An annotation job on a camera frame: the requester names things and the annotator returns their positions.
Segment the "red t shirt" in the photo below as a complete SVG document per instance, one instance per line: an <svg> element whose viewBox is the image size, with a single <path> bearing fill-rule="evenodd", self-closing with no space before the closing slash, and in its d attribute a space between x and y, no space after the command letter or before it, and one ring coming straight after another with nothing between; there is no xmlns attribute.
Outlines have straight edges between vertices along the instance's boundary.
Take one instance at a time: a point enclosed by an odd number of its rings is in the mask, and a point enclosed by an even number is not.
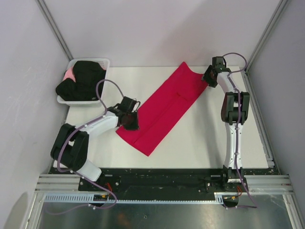
<svg viewBox="0 0 305 229"><path fill-rule="evenodd" d="M183 62L138 109L139 130L120 127L116 134L149 156L206 89L202 74Z"/></svg>

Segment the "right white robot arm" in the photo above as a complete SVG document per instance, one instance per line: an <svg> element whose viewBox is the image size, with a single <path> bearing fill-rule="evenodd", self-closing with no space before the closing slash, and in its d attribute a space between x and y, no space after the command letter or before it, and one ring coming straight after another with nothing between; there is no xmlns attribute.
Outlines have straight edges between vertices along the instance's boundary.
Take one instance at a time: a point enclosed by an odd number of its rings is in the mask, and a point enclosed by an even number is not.
<svg viewBox="0 0 305 229"><path fill-rule="evenodd" d="M224 191L232 191L237 183L244 183L241 140L249 113L250 94L237 86L232 78L233 73L227 67L224 56L215 56L202 77L209 87L219 85L224 93L221 120L225 125L227 140L224 177L220 179L220 187Z"/></svg>

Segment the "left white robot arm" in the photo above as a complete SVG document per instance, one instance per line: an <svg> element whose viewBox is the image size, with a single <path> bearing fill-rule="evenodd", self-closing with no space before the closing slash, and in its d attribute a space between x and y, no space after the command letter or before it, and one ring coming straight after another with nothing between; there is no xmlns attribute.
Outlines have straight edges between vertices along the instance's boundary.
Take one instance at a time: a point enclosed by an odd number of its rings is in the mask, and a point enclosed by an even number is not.
<svg viewBox="0 0 305 229"><path fill-rule="evenodd" d="M67 171L79 174L89 179L89 186L99 191L105 186L102 170L88 159L89 141L101 134L118 127L123 130L139 130L138 108L141 102L127 96L114 106L108 107L104 114L82 124L61 126L54 145L51 149L51 158L57 161L58 170L61 165Z"/></svg>

